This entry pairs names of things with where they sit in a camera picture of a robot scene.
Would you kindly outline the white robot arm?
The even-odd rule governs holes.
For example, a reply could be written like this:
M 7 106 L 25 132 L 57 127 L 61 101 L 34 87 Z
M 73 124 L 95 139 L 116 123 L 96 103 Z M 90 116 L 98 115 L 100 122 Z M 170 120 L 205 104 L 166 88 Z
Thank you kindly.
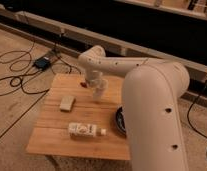
M 184 65 L 149 57 L 108 57 L 96 45 L 81 53 L 85 81 L 123 78 L 121 101 L 133 171 L 189 171 L 177 99 L 190 82 Z

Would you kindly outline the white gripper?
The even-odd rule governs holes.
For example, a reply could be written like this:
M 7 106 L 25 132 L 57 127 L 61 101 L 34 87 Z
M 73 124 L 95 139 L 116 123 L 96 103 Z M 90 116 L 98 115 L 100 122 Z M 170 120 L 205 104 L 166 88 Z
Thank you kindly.
M 85 82 L 89 87 L 96 87 L 102 80 L 103 73 L 96 70 L 87 70 L 85 73 Z

